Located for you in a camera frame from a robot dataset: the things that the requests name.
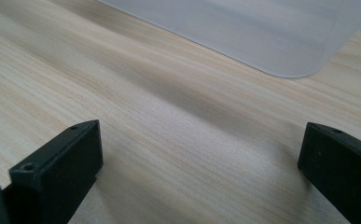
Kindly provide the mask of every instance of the screw hole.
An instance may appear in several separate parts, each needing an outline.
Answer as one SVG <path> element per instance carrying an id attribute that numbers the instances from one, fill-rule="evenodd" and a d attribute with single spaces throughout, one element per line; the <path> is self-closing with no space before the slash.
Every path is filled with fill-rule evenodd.
<path id="1" fill-rule="evenodd" d="M 26 163 L 21 167 L 24 171 L 33 171 L 35 169 L 35 165 L 33 163 Z"/>
<path id="2" fill-rule="evenodd" d="M 343 133 L 343 131 L 338 130 L 338 129 L 334 129 L 333 132 L 334 132 L 334 133 Z"/>

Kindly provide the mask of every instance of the table surface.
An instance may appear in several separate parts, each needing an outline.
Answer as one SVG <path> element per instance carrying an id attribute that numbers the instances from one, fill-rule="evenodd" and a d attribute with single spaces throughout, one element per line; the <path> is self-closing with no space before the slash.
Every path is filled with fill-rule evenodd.
<path id="1" fill-rule="evenodd" d="M 0 186 L 91 119 L 104 168 L 71 223 L 344 223 L 297 161 L 308 121 L 361 139 L 361 30 L 284 79 L 96 1 L 0 0 Z"/>

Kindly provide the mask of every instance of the light wood grain surface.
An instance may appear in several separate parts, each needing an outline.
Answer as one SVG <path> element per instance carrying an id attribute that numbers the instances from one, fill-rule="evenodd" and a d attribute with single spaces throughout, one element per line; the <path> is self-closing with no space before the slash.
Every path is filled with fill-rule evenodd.
<path id="1" fill-rule="evenodd" d="M 99 119 L 71 223 L 346 223 L 297 169 L 308 121 L 361 139 L 361 31 L 318 73 L 268 76 L 92 0 L 0 0 L 0 185 Z"/>

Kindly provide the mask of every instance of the frosted plastic mat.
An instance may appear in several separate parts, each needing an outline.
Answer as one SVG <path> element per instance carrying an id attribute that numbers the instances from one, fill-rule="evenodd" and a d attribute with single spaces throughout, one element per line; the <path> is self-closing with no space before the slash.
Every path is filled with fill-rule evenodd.
<path id="1" fill-rule="evenodd" d="M 361 27 L 361 0 L 101 0 L 277 77 L 319 70 Z"/>

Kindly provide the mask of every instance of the wood grain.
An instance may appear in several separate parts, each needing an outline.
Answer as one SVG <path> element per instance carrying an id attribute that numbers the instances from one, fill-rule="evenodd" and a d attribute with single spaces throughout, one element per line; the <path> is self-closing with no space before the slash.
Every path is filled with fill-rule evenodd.
<path id="1" fill-rule="evenodd" d="M 308 121 L 361 139 L 361 31 L 318 73 L 268 76 L 91 0 L 0 0 L 0 185 L 99 119 L 71 223 L 344 223 L 297 169 Z"/>

